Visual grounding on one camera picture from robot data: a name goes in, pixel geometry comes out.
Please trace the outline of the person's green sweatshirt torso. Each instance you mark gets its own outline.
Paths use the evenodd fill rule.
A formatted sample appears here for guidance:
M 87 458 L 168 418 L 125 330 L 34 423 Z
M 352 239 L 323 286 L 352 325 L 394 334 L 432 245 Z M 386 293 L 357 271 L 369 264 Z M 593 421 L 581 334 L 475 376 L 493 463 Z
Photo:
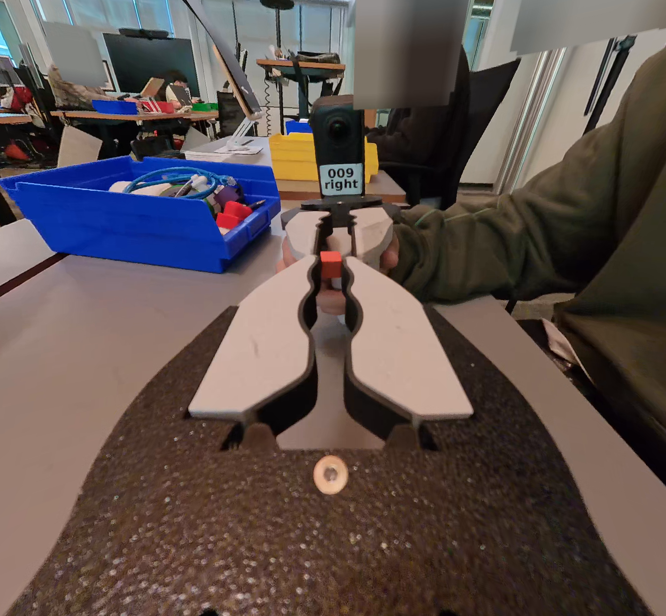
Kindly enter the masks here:
M 597 394 L 593 401 L 665 482 L 665 129 L 632 132 L 611 122 L 581 143 L 601 154 L 603 262 L 569 302 L 556 307 Z

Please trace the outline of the red block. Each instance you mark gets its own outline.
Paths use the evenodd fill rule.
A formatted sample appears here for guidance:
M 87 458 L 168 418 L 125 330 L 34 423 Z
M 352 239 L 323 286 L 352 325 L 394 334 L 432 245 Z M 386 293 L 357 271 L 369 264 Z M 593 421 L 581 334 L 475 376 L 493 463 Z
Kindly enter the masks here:
M 229 232 L 236 229 L 252 213 L 252 206 L 241 204 L 235 201 L 228 201 L 221 212 L 216 215 L 216 225 L 223 232 Z

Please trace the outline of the person's right forearm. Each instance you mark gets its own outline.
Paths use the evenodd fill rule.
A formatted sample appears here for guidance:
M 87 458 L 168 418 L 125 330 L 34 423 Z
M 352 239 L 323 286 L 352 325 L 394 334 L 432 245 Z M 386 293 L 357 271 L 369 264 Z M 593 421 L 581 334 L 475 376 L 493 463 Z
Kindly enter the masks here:
M 615 116 L 523 187 L 396 219 L 389 276 L 418 299 L 578 292 L 643 209 L 665 210 L 665 50 L 637 70 Z

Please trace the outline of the blue bin with items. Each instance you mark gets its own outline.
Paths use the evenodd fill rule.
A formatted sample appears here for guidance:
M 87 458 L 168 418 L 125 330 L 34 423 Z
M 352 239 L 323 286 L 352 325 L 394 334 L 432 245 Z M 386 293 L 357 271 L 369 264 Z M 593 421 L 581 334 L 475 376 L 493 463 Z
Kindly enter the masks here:
M 205 198 L 112 190 L 118 182 L 168 183 L 176 177 L 231 177 L 248 204 L 263 202 L 222 234 Z M 270 164 L 121 156 L 1 180 L 23 216 L 55 252 L 220 274 L 269 232 L 280 213 Z

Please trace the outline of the black wall screen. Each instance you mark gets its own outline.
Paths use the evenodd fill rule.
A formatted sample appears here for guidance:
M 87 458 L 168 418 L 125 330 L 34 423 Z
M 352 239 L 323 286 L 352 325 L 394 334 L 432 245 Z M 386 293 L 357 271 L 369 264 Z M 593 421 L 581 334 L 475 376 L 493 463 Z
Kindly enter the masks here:
M 110 33 L 104 33 L 103 39 L 121 92 L 139 93 L 151 78 L 163 78 L 167 72 L 179 71 L 185 76 L 190 92 L 200 95 L 189 39 L 149 40 Z

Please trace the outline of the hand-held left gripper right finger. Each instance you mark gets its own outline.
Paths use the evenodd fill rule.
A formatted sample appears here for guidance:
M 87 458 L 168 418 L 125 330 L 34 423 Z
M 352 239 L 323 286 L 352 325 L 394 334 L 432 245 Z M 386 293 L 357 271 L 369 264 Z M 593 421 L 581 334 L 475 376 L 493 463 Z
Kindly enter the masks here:
M 471 402 L 420 302 L 354 256 L 345 265 L 360 310 L 350 343 L 359 385 L 411 421 L 469 418 Z

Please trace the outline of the black office chair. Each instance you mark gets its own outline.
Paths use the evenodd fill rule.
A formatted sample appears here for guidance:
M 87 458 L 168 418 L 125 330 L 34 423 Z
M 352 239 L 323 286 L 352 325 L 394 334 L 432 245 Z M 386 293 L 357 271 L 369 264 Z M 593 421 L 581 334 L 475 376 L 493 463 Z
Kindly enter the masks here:
M 461 49 L 447 105 L 392 109 L 385 127 L 366 129 L 368 142 L 377 147 L 379 169 L 403 188 L 409 206 L 438 198 L 436 206 L 444 210 L 456 202 L 463 171 L 520 61 L 471 72 Z

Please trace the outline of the standing desk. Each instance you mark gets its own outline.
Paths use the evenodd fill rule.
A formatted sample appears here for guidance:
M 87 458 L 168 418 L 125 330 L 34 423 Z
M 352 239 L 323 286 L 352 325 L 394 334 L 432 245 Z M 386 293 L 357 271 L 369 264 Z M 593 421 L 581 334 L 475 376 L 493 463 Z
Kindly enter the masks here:
M 268 136 L 278 132 L 284 135 L 285 122 L 289 119 L 309 119 L 312 110 L 310 85 L 322 84 L 326 89 L 324 95 L 338 95 L 346 70 L 342 63 L 321 62 L 312 56 L 299 59 L 296 54 L 289 59 L 257 59 L 255 63 L 264 73 L 264 115 Z M 284 80 L 293 82 L 298 89 L 296 112 L 285 111 Z

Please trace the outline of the yellow plastic bin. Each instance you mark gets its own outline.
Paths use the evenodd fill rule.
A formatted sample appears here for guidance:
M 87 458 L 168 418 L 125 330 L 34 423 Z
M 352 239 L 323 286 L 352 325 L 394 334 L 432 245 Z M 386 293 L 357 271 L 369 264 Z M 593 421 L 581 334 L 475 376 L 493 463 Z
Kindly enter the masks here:
M 365 140 L 362 153 L 360 137 L 276 134 L 268 143 L 276 179 L 320 182 L 325 195 L 361 193 L 379 171 L 377 146 Z

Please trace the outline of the person's right hand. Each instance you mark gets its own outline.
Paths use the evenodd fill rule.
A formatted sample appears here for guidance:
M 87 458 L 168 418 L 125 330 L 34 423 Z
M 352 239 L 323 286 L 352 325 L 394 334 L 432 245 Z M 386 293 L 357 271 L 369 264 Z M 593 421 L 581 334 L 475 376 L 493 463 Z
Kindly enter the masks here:
M 383 275 L 389 276 L 398 265 L 398 256 L 398 236 L 394 233 L 392 241 L 380 256 L 379 271 Z M 297 258 L 290 249 L 288 239 L 287 237 L 284 237 L 282 241 L 282 258 L 276 265 L 276 273 L 280 273 L 296 262 Z M 321 312 L 333 316 L 341 316 L 345 313 L 345 296 L 341 290 L 333 287 L 331 280 L 322 279 L 321 287 L 317 295 L 317 306 L 318 310 Z

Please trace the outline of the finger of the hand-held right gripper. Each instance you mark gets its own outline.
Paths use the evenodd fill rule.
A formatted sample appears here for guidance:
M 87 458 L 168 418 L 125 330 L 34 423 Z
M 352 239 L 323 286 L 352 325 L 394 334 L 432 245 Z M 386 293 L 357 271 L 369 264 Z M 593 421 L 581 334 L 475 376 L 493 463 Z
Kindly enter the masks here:
M 284 265 L 328 249 L 329 212 L 298 211 L 284 226 Z
M 380 268 L 382 254 L 393 239 L 393 220 L 383 208 L 360 208 L 352 217 L 351 254 L 371 268 Z

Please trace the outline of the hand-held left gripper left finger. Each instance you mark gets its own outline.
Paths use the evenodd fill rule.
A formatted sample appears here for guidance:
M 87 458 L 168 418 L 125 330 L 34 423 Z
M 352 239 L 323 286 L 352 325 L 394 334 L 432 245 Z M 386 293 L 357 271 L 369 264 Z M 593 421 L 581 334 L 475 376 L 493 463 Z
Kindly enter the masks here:
M 238 305 L 188 406 L 193 418 L 249 421 L 311 370 L 314 351 L 304 303 L 317 256 L 305 256 Z

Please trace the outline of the dark instruction board on stand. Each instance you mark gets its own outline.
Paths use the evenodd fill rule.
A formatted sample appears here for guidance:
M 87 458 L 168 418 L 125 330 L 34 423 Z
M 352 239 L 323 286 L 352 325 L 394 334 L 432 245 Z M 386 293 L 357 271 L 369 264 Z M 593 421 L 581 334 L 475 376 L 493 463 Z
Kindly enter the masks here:
M 210 38 L 214 46 L 216 58 L 225 71 L 234 97 L 245 115 L 244 120 L 237 127 L 233 136 L 228 139 L 226 148 L 229 151 L 231 151 L 233 147 L 239 151 L 248 151 L 249 145 L 244 144 L 245 138 L 248 136 L 253 124 L 263 115 L 259 100 L 254 95 L 254 91 L 245 71 L 242 70 L 242 66 L 235 56 L 235 52 L 232 51 L 230 46 L 224 40 L 220 27 L 207 17 L 201 0 L 181 1 L 186 4 Z

